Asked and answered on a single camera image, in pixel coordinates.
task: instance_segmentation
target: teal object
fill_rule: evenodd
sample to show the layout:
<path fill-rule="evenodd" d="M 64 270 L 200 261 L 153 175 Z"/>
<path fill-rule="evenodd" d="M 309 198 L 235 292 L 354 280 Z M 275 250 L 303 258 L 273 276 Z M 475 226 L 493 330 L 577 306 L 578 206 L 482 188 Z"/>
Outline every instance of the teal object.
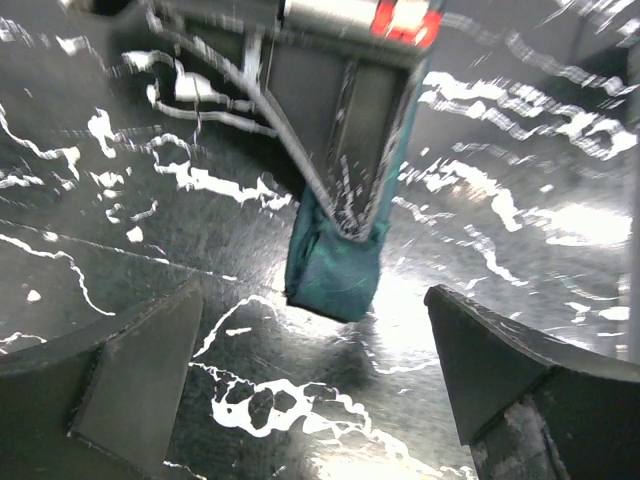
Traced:
<path fill-rule="evenodd" d="M 425 62 L 426 74 L 428 62 Z M 404 126 L 369 238 L 364 242 L 340 235 L 307 186 L 289 244 L 285 294 L 290 305 L 343 322 L 362 320 L 380 281 L 380 253 L 389 231 L 400 166 L 407 154 L 418 106 L 419 88 L 411 95 Z"/>

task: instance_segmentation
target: black marble surface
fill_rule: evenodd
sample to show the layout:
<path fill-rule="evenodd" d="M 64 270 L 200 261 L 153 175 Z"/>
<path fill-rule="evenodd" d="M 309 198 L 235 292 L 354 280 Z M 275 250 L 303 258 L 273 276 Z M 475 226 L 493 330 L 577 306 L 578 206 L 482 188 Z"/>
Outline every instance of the black marble surface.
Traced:
<path fill-rule="evenodd" d="M 215 122 L 194 138 L 194 122 L 154 111 L 146 87 L 171 89 L 172 74 L 133 73 L 119 54 L 178 54 L 135 15 L 0 1 L 0 353 L 197 276 L 205 313 L 168 465 L 208 479 L 475 478 L 429 286 L 624 354 L 625 46 L 639 12 L 595 8 L 449 2 L 372 313 L 341 325 L 285 306 L 302 184 L 276 141 Z"/>

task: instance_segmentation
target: red object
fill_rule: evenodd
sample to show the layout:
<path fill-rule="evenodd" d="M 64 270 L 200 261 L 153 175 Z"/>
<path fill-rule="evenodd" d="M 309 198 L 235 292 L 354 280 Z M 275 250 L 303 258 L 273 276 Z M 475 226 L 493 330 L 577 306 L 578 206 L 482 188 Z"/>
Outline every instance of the red object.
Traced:
<path fill-rule="evenodd" d="M 405 29 L 393 25 L 393 15 L 397 0 L 380 0 L 371 31 L 381 37 L 391 38 L 402 43 L 417 45 L 422 48 L 430 46 L 438 36 L 442 14 L 427 12 L 420 26 Z"/>

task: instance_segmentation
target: marble countertop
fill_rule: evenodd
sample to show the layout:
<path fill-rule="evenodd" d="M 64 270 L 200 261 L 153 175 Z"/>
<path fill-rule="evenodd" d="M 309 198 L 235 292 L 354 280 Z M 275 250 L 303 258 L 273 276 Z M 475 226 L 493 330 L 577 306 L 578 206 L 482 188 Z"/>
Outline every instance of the marble countertop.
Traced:
<path fill-rule="evenodd" d="M 449 2 L 380 289 L 363 322 L 342 325 L 285 306 L 302 184 L 276 140 L 152 108 L 153 75 L 119 53 L 163 48 L 153 38 L 0 1 L 0 354 L 195 276 L 205 312 L 168 465 L 208 479 L 476 478 L 429 286 L 625 350 L 638 15 L 592 3 Z"/>

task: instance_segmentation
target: dark green fabric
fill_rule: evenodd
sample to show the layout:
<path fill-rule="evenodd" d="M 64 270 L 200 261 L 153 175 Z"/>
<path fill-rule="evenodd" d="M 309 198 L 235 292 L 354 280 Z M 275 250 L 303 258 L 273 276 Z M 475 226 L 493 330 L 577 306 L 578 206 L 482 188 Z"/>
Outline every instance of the dark green fabric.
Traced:
<path fill-rule="evenodd" d="M 415 119 L 417 95 L 416 91 L 367 241 L 341 237 L 311 190 L 305 189 L 287 257 L 285 293 L 289 304 L 343 322 L 357 322 L 366 315 L 380 280 L 380 253 Z"/>

